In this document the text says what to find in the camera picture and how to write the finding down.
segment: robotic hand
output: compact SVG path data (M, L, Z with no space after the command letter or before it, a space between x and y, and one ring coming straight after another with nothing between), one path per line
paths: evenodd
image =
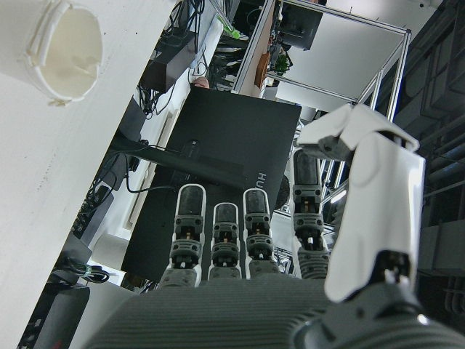
M89 348L465 348L461 335L422 315L411 292L424 173L418 142L364 105L345 105L307 125L298 144L291 208L302 279L279 274L267 195L254 188L243 195L250 280L240 280L238 208L221 203L209 282L197 287L206 193L185 185L160 289L121 307ZM331 256L316 158L351 166Z

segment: black box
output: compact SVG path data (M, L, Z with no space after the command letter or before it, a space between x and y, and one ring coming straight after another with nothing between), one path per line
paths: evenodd
M176 36L159 43L156 49L161 54L149 61L140 84L158 92L168 91L195 59L194 37L191 31L182 39Z

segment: black monitor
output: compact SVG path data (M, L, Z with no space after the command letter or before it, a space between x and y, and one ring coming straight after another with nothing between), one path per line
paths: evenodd
M301 108L243 95L194 87L181 110L167 149L189 150L199 163L227 170L247 178L248 187L267 191L273 210ZM219 202L237 204L242 214L243 190L221 184L221 180L202 180L183 176L166 167L157 167L152 186L198 182L206 189L206 245L203 249L203 277L210 266L210 238L213 207ZM149 192L134 227L122 270L159 281L168 261L174 225L177 194L169 189ZM240 217L240 229L243 230Z

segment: white table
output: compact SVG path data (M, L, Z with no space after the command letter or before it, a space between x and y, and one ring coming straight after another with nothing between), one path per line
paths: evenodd
M52 107L31 85L0 74L3 348L18 344L175 4L80 2L98 14L105 50L97 85L84 101Z

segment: aluminum rail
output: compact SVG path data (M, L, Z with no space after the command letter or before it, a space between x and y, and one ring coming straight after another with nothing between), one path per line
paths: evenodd
M333 96L333 97L341 98L342 100L346 100L347 102L354 102L354 103L357 102L357 98L342 95L342 94L340 94L338 92L329 91L328 89L324 89L324 88L321 88L321 87L316 87L316 86L312 86L312 85L303 84L301 82L294 81L292 79L288 79L288 78L285 78L284 76L279 76L279 75L274 74L274 73L267 73L267 77L278 80L278 81L286 82L287 84L302 87L304 89L310 89L312 91L321 92L321 93L324 93L325 95L330 95L330 96Z

